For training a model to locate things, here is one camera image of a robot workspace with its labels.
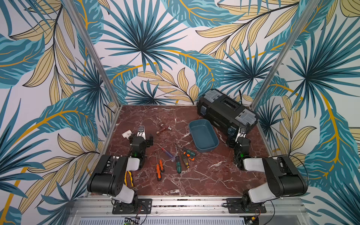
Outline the blue clear handle screwdriver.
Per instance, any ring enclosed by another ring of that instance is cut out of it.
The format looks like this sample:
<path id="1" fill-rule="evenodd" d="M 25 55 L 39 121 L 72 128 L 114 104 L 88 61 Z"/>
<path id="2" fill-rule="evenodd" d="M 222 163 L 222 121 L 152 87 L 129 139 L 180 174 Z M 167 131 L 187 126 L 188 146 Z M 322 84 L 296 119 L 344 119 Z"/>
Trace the blue clear handle screwdriver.
<path id="1" fill-rule="evenodd" d="M 171 158 L 171 159 L 174 158 L 174 155 L 173 155 L 171 152 L 169 152 L 169 151 L 166 150 L 165 148 L 161 147 L 160 145 L 159 145 L 159 147 L 160 147 L 160 149 L 161 149 L 169 158 Z"/>

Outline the teal plastic storage box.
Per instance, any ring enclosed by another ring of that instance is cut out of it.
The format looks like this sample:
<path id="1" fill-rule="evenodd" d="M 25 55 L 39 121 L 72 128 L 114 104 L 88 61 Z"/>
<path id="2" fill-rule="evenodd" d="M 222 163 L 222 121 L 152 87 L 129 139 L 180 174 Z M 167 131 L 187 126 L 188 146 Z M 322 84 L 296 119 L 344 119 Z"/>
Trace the teal plastic storage box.
<path id="1" fill-rule="evenodd" d="M 208 120 L 199 119 L 192 121 L 188 127 L 198 152 L 211 152 L 218 147 L 219 139 Z"/>

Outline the orange handle screwdriver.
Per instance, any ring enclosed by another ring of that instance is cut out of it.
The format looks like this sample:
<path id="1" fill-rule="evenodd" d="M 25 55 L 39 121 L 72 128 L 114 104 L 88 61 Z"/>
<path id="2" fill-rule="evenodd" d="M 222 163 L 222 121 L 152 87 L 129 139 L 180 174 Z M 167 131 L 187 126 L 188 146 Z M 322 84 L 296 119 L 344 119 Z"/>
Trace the orange handle screwdriver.
<path id="1" fill-rule="evenodd" d="M 160 158 L 160 154 L 158 153 L 159 156 L 159 166 L 160 166 L 160 171 L 163 173 L 165 171 L 164 169 L 164 165 L 163 165 L 163 160 Z"/>
<path id="2" fill-rule="evenodd" d="M 158 158 L 157 158 L 157 154 L 155 154 L 156 156 L 156 176 L 157 176 L 157 180 L 158 181 L 161 181 L 162 180 L 162 177 L 161 177 L 161 170 L 160 170 L 160 165 L 158 163 Z"/>

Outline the green black handle screwdriver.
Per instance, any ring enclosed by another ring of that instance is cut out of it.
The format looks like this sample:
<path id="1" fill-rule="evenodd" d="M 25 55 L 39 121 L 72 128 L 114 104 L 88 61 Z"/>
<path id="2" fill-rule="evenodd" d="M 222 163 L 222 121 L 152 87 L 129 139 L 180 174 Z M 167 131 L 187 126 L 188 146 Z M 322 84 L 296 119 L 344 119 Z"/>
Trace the green black handle screwdriver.
<path id="1" fill-rule="evenodd" d="M 180 157 L 178 155 L 178 148 L 177 148 L 177 144 L 175 144 L 175 162 L 176 162 L 176 170 L 178 174 L 182 173 L 182 166 L 181 166 L 181 161 L 180 161 Z"/>

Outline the black yellow stubby screwdriver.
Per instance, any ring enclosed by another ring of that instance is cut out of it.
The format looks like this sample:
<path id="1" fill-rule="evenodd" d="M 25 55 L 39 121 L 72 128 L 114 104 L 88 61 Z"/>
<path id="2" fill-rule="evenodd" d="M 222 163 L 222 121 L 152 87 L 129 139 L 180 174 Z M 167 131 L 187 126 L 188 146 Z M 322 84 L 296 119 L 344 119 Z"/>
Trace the black yellow stubby screwdriver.
<path id="1" fill-rule="evenodd" d="M 189 162 L 188 162 L 187 157 L 185 155 L 182 155 L 181 158 L 183 160 L 183 163 L 184 163 L 185 167 L 189 168 Z"/>

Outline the green orange ratchet screwdriver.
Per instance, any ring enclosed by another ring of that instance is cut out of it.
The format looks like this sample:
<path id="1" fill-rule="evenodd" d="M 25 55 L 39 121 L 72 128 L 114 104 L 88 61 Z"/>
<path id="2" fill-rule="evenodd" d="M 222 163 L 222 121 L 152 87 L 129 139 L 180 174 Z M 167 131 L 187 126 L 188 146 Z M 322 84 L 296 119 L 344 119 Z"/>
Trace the green orange ratchet screwdriver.
<path id="1" fill-rule="evenodd" d="M 197 156 L 197 154 L 194 151 L 192 151 L 192 150 L 190 150 L 188 148 L 182 147 L 182 146 L 180 146 L 178 144 L 175 144 L 175 146 L 180 148 L 180 150 L 183 152 L 183 154 L 185 156 L 187 156 L 191 161 L 195 160 L 195 157 Z"/>

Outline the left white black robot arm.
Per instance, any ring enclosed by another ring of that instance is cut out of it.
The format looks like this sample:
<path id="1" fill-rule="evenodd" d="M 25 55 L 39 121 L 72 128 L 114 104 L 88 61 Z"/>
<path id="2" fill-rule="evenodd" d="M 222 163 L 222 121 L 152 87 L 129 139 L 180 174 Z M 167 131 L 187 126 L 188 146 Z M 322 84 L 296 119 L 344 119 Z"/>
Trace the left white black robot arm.
<path id="1" fill-rule="evenodd" d="M 130 151 L 127 156 L 102 155 L 87 183 L 90 193 L 105 195 L 120 203 L 136 202 L 135 191 L 125 184 L 126 173 L 142 169 L 146 149 L 153 146 L 154 137 L 146 137 L 145 126 L 129 136 Z"/>

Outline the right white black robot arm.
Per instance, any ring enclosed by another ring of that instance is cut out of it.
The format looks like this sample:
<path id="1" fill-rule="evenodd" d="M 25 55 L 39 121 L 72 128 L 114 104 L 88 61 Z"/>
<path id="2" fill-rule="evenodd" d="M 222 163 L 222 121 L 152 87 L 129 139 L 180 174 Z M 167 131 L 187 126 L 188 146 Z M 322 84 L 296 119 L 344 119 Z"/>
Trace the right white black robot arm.
<path id="1" fill-rule="evenodd" d="M 249 154 L 251 141 L 246 137 L 248 126 L 233 128 L 228 132 L 227 145 L 234 150 L 234 164 L 243 171 L 260 172 L 266 183 L 246 190 L 241 205 L 262 204 L 281 197 L 296 197 L 305 194 L 308 184 L 288 155 L 277 157 L 252 157 Z"/>

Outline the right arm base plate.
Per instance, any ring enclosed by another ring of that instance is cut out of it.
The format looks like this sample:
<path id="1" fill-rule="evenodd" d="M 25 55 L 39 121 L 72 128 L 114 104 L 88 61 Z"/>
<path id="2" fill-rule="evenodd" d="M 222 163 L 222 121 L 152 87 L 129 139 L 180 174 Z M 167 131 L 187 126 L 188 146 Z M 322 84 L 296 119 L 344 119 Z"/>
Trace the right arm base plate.
<path id="1" fill-rule="evenodd" d="M 264 203 L 253 203 L 242 198 L 227 198 L 222 207 L 227 208 L 230 214 L 263 214 L 267 212 Z"/>

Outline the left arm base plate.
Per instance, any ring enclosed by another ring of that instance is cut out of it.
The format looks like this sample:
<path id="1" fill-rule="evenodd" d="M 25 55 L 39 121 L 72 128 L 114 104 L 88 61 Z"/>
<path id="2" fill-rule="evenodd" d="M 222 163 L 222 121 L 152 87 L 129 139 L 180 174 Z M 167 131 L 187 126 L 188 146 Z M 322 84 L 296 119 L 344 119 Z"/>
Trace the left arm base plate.
<path id="1" fill-rule="evenodd" d="M 152 212 L 152 199 L 141 198 L 132 203 L 115 202 L 113 203 L 113 215 L 148 215 Z"/>

